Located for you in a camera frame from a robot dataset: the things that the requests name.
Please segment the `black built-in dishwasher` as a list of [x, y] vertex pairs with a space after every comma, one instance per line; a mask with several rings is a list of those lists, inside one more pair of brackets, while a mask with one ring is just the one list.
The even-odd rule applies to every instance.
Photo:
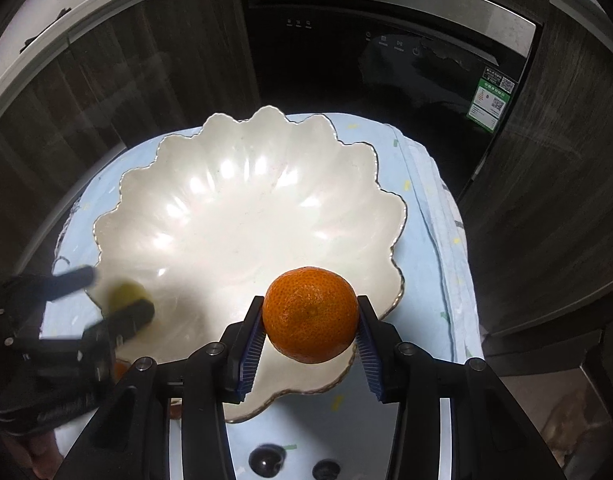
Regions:
[[[261, 99], [349, 113], [423, 144], [455, 196], [505, 125], [538, 24], [491, 0], [241, 0]], [[467, 117], [489, 66], [517, 82], [491, 133]]]

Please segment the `small orange mandarin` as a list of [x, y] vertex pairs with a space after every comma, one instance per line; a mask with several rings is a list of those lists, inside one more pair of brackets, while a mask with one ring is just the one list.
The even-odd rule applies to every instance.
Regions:
[[114, 380], [119, 382], [119, 380], [124, 376], [124, 374], [130, 369], [131, 364], [124, 361], [116, 361], [114, 362]]

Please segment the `dark purple plum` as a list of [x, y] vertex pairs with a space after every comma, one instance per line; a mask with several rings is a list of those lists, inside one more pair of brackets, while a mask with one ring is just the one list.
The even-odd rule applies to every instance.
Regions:
[[286, 450], [276, 444], [262, 444], [255, 448], [248, 458], [250, 469], [258, 476], [270, 479], [284, 467]]

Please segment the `green energy label sticker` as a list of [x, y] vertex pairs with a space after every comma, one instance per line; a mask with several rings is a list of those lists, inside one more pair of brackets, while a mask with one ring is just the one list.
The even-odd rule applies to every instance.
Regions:
[[495, 68], [485, 66], [478, 81], [467, 117], [494, 133], [509, 107], [517, 82]]

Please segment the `white scalloped ceramic bowl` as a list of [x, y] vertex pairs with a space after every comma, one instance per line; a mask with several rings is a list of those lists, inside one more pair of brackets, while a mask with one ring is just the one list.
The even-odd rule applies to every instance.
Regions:
[[93, 303], [109, 314], [128, 283], [154, 303], [119, 358], [187, 358], [301, 266], [341, 275], [388, 314], [404, 292], [393, 251], [407, 206], [381, 188], [378, 169], [372, 144], [340, 140], [323, 115], [293, 122], [273, 106], [165, 136], [147, 166], [122, 174], [118, 203], [93, 226]]

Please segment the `green yellow round fruit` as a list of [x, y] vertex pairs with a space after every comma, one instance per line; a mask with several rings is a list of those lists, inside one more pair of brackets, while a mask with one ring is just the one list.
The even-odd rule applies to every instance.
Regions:
[[151, 300], [146, 288], [134, 281], [125, 281], [109, 288], [105, 315], [116, 313], [139, 300]]

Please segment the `light blue patterned cloth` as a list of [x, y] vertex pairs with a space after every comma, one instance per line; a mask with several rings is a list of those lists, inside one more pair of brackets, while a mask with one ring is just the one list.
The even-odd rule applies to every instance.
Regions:
[[[407, 225], [395, 246], [404, 296], [389, 322], [403, 339], [441, 360], [463, 363], [481, 356], [466, 234], [435, 161], [395, 127], [348, 114], [328, 117], [341, 140], [366, 141], [376, 148], [380, 184], [407, 202]], [[154, 138], [130, 148], [88, 179], [60, 224], [54, 273], [96, 262], [94, 221], [116, 205], [121, 174], [151, 162], [159, 142]], [[393, 404], [377, 402], [361, 363], [354, 362], [331, 390], [281, 396], [248, 422], [228, 426], [236, 476], [256, 478], [249, 456], [268, 444], [284, 457], [277, 474], [281, 479], [310, 479], [321, 460], [337, 463], [343, 479], [385, 478], [397, 411]]]

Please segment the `large orange mandarin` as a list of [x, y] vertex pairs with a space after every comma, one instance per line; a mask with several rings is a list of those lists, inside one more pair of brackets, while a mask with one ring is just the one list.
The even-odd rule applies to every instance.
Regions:
[[345, 352], [359, 319], [352, 286], [342, 276], [314, 266], [276, 278], [262, 306], [268, 339], [278, 352], [303, 364], [321, 364]]

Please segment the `blueberry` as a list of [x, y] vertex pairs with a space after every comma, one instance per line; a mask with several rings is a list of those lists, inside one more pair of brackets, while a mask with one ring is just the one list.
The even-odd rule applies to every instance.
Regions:
[[314, 480], [337, 480], [341, 466], [335, 460], [320, 460], [312, 469]]

